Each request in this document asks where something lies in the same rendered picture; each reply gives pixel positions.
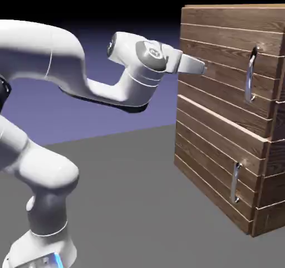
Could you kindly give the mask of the brown wooden cabinet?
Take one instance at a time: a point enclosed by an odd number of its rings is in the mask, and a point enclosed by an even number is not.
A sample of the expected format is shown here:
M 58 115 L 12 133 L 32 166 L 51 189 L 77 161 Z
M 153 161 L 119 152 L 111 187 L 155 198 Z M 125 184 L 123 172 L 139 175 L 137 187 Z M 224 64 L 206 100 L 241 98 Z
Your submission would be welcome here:
M 227 118 L 232 104 L 202 90 L 202 76 L 180 74 L 178 96 L 183 96 L 194 105 L 207 111 L 210 117 L 198 119 L 227 140 L 254 156 L 259 163 L 261 175 L 253 233 L 258 236 L 285 226 L 285 138 L 272 140 Z

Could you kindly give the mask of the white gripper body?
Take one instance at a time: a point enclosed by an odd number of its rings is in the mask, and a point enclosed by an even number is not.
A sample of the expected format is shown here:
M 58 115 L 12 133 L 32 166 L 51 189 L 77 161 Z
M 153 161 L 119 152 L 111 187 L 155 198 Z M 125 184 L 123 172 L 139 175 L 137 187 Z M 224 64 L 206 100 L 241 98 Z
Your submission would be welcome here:
M 177 72 L 184 74 L 203 75 L 206 69 L 207 67 L 205 62 L 183 53 Z

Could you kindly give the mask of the small wooden cabinet door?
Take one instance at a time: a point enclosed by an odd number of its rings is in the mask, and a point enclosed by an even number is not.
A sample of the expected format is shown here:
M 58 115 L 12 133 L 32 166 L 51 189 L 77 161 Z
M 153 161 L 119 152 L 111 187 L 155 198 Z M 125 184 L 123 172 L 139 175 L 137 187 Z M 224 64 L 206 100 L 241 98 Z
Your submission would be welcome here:
M 251 154 L 227 140 L 198 118 L 210 114 L 193 101 L 178 96 L 175 133 L 175 165 L 243 232 L 253 233 L 261 175 L 259 163 Z M 235 162 L 239 170 L 236 195 L 230 201 Z

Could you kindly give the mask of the large wooden cabinet door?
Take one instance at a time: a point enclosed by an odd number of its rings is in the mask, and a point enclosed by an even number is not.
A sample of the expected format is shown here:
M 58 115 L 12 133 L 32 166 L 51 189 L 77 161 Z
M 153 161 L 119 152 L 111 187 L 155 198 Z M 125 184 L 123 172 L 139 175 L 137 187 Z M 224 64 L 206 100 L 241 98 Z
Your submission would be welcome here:
M 285 4 L 185 6 L 180 45 L 206 63 L 201 88 L 232 104 L 228 119 L 264 138 L 285 138 Z M 255 45 L 255 99 L 248 103 L 245 80 Z

